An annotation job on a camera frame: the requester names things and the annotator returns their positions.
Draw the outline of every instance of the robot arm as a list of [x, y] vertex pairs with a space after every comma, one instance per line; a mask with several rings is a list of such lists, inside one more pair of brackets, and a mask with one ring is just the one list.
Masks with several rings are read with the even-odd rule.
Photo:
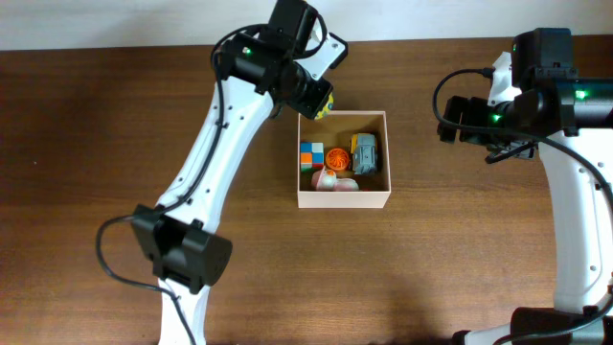
[[[530, 334], [525, 339], [538, 344], [533, 339], [548, 334], [557, 336], [559, 344], [579, 339], [601, 344], [613, 334], [610, 320], [605, 320], [613, 314], [613, 197], [610, 184], [603, 183], [613, 177], [613, 80], [579, 79], [570, 31], [561, 29], [519, 35], [512, 55], [503, 54], [494, 66], [489, 99], [452, 98], [444, 119], [459, 126], [443, 121], [439, 134], [453, 142], [459, 129], [461, 141], [499, 152], [539, 142], [556, 227], [555, 307], [520, 308], [509, 325], [456, 333], [454, 340], [502, 344]], [[559, 144], [578, 157], [560, 151]]]
[[206, 344], [210, 286], [232, 252], [232, 244], [215, 232], [240, 160], [275, 108], [287, 104], [309, 119], [328, 111], [332, 86], [322, 75], [347, 52], [347, 43], [328, 34], [317, 10], [302, 0], [279, 0], [267, 25], [236, 34], [216, 53], [211, 107], [183, 168], [158, 200], [162, 212], [139, 205], [132, 221], [160, 288], [173, 292], [187, 323], [163, 295], [160, 344], [189, 344], [187, 328], [196, 344]]

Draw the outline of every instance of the open box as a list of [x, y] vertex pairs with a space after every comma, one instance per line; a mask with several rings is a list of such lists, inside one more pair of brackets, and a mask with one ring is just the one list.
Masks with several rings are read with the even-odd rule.
[[[377, 173], [354, 175], [338, 172], [339, 178], [353, 178], [360, 192], [316, 192], [311, 186], [313, 172], [300, 170], [300, 143], [324, 143], [324, 154], [334, 148], [350, 149], [357, 133], [374, 134], [377, 141]], [[332, 111], [312, 121], [298, 114], [298, 207], [300, 208], [383, 208], [390, 193], [390, 161], [385, 111]]]

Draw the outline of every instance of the wood grain surface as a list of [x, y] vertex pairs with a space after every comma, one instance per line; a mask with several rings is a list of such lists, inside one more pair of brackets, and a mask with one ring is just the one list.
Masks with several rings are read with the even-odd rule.
[[[491, 65], [509, 38], [353, 43], [329, 79], [337, 109], [386, 110], [392, 195], [382, 210], [299, 210], [296, 116], [266, 122], [226, 198], [234, 256], [212, 289], [212, 344], [420, 344], [549, 307], [554, 226], [542, 164], [487, 166], [439, 142], [432, 91]], [[108, 279], [97, 227], [153, 205], [213, 96], [210, 47], [0, 53], [0, 343], [152, 344], [161, 298]], [[613, 77], [613, 36], [576, 38], [585, 77]], [[487, 97], [466, 76], [441, 94]], [[116, 271], [155, 283], [127, 226]]]

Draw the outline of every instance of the pink object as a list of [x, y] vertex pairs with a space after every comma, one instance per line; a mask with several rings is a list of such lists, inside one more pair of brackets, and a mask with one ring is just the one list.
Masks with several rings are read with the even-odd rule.
[[357, 182], [350, 178], [339, 178], [334, 185], [335, 192], [357, 192], [359, 190]]
[[337, 178], [336, 172], [324, 167], [313, 174], [310, 184], [317, 192], [357, 192], [357, 182], [350, 178]]
[[324, 167], [319, 172], [313, 174], [310, 184], [317, 192], [332, 191], [336, 185], [336, 172], [327, 170], [326, 167]]

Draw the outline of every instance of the rubik's cube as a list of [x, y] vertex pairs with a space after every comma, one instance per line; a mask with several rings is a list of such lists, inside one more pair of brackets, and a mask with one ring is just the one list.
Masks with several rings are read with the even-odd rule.
[[324, 143], [300, 143], [300, 170], [324, 168]]

